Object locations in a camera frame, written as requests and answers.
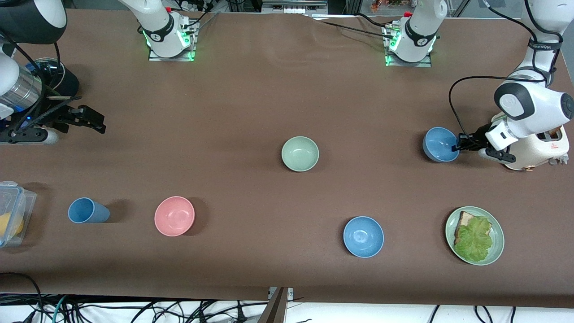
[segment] toast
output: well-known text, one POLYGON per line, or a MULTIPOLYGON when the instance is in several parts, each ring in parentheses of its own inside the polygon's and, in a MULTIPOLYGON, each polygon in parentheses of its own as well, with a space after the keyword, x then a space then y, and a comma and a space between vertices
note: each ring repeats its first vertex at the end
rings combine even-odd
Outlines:
MULTIPOLYGON (((459 223, 456 225, 456 231, 455 231, 455 244, 460 242, 460 238, 459 238, 459 228, 461 225, 468 225, 468 223, 470 222, 470 220, 472 220, 473 218, 475 218, 475 216, 473 216, 472 214, 470 214, 469 212, 465 212, 465 211, 461 211, 460 212, 460 219, 459 219, 459 223)), ((492 224, 490 225, 490 228, 488 229, 488 231, 486 232, 486 235, 490 234, 490 230, 492 228, 492 224)))

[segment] tabletop surface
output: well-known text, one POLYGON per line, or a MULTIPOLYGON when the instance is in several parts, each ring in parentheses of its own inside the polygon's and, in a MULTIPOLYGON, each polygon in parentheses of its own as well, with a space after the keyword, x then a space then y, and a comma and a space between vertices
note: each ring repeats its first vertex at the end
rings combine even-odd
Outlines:
MULTIPOLYGON (((445 20, 433 67, 401 68, 385 66, 379 37, 295 14, 220 14, 189 63, 147 61, 129 11, 68 19, 62 61, 107 132, 73 127, 54 146, 0 147, 0 178, 38 194, 23 245, 0 250, 0 271, 31 275, 43 293, 266 299, 268 286, 292 286, 306 301, 574 306, 574 166, 513 172, 469 152, 436 164, 421 149, 429 128, 459 131, 454 81, 504 76, 522 60, 519 26, 445 20), (319 146, 308 172, 281 162, 293 136, 319 146), (165 237, 153 214, 173 195, 193 203, 196 223, 165 237), (72 223, 68 206, 83 196, 110 221, 72 223), (466 264, 446 245, 445 221, 464 205, 502 226, 492 265, 466 264), (345 249, 355 216, 383 228, 376 257, 345 249)), ((552 88, 572 93, 563 60, 557 68, 552 88)), ((468 129, 499 111, 499 84, 457 86, 468 129)), ((32 291, 16 279, 2 288, 32 291)))

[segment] plastic container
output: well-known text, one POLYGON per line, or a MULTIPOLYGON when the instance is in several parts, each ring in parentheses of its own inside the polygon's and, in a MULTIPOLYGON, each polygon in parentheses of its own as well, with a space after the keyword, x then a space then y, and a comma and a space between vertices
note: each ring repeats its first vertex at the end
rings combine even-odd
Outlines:
POLYGON ((0 248, 22 244, 36 193, 15 182, 0 182, 0 248))

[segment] white floor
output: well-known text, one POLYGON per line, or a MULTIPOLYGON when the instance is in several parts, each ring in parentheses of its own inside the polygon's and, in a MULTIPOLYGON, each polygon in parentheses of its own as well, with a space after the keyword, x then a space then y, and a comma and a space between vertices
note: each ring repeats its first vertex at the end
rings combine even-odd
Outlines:
MULTIPOLYGON (((105 306, 143 306, 147 303, 103 303, 105 306)), ((172 302, 161 303, 167 307, 172 302)), ((185 302, 182 304, 184 313, 189 314, 197 308, 199 302, 185 302)), ((234 307, 235 301, 221 301, 210 307, 206 314, 215 313, 223 309, 234 307)), ((290 303, 285 323, 299 323, 311 319, 310 323, 348 323, 348 322, 384 322, 384 323, 427 323, 431 317, 434 305, 380 305, 380 304, 342 304, 342 303, 290 303)), ((264 305, 245 307, 246 317, 256 316, 263 312, 264 305)), ((493 323, 510 322, 510 307, 489 306, 493 323)), ((31 308, 29 306, 0 306, 0 323, 23 321, 31 308)), ((82 310, 85 317, 93 323, 128 323, 138 310, 111 310, 89 307, 82 310)), ((236 311, 228 312, 236 316, 236 311)), ((479 314, 488 322, 486 314, 479 310, 479 314)), ((152 310, 144 312, 135 323, 151 322, 154 316, 152 310)), ((209 320, 210 323, 228 323, 229 316, 220 315, 209 320)), ((36 314, 34 323, 39 323, 36 314)), ((175 316, 160 318, 158 323, 177 323, 175 316)), ((476 318, 472 306, 441 305, 436 313, 434 323, 480 323, 476 318)), ((514 317, 516 323, 571 323, 574 322, 574 309, 546 309, 534 307, 519 307, 514 317)))

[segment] lettuce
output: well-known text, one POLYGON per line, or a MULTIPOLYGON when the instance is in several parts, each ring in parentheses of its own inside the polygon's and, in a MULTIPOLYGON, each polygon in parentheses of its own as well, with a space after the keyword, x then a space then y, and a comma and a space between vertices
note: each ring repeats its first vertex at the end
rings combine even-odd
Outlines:
POLYGON ((474 217, 468 225, 459 227, 459 243, 455 244, 456 253, 472 262, 484 260, 492 246, 492 238, 487 235, 491 224, 486 217, 474 217))

